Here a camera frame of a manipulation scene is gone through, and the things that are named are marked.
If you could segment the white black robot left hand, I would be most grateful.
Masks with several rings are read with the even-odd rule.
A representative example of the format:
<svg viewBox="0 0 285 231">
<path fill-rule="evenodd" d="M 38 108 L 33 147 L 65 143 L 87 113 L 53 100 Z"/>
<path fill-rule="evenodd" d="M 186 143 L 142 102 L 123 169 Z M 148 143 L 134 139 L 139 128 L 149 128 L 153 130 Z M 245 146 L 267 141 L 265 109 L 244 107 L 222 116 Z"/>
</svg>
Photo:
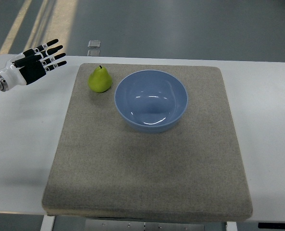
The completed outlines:
<svg viewBox="0 0 285 231">
<path fill-rule="evenodd" d="M 66 56 L 65 53 L 57 54 L 63 48 L 63 45 L 53 47 L 58 42 L 58 39 L 53 39 L 9 59 L 5 67 L 0 69 L 0 92 L 9 91 L 17 85 L 34 83 L 48 72 L 67 64 L 66 61 L 57 62 Z"/>
</svg>

